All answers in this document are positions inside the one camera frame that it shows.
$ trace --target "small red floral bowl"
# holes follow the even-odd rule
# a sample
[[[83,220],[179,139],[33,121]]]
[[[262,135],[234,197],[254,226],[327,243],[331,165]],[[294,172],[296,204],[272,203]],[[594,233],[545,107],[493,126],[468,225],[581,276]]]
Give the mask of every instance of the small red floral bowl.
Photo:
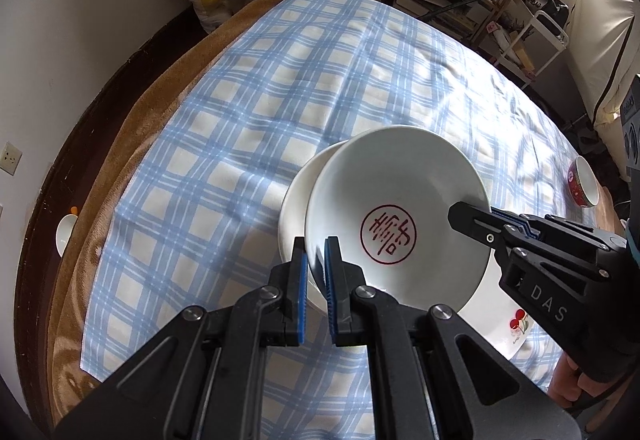
[[[569,191],[580,207],[594,207],[600,200],[598,181],[584,157],[577,157],[566,175]]]

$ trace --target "white bowl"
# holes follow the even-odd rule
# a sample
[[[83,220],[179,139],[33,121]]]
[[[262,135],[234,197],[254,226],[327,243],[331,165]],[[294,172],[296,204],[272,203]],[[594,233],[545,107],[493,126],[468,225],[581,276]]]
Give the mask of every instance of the white bowl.
[[[58,254],[62,258],[62,254],[65,252],[66,244],[71,237],[71,231],[74,230],[78,217],[76,215],[66,215],[58,223],[58,229],[56,229],[56,248]]]
[[[456,311],[476,291],[490,250],[449,226],[458,201],[489,209],[478,173],[452,144],[426,130],[386,127],[342,146],[318,176],[305,220],[309,262],[324,265],[324,241],[367,283],[404,305]]]
[[[282,206],[280,207],[280,217],[278,218],[278,250],[282,261],[291,261],[293,242],[298,236],[303,236],[305,231],[306,206],[309,203],[311,190],[316,179],[331,159],[335,152],[346,141],[335,143],[326,147],[320,153],[312,157],[298,174],[294,177],[287,193],[284,195]],[[311,305],[326,314],[326,299],[318,289],[311,274],[308,273],[306,283],[306,298]]]

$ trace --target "blue and white checkered tablecloth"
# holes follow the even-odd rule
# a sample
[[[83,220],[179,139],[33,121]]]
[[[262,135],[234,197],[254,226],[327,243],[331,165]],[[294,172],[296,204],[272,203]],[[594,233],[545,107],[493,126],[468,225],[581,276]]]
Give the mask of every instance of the blue and white checkered tablecloth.
[[[81,368],[104,380],[185,306],[233,304],[278,260],[280,204],[300,167],[369,128],[427,128],[473,163],[491,204],[593,224],[564,191],[575,150],[491,65],[372,0],[284,0],[204,75],[118,203],[95,276]],[[271,353],[267,438],[371,438],[366,352],[308,312],[301,348]],[[536,327],[514,363],[542,387],[558,347]]]

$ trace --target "wall socket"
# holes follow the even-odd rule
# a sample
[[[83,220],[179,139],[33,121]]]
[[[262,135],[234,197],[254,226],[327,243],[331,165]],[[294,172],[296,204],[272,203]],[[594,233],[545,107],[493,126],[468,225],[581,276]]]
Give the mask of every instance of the wall socket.
[[[2,150],[2,155],[0,155],[0,169],[4,169],[9,175],[13,175],[21,156],[22,152],[17,147],[12,143],[6,143]]]

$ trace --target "white curtain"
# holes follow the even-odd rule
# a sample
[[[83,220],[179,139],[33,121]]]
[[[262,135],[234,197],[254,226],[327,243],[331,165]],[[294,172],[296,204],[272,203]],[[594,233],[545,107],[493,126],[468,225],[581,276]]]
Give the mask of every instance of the white curtain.
[[[594,128],[626,180],[619,111],[640,73],[638,14],[638,0],[577,0],[569,25],[569,69]]]

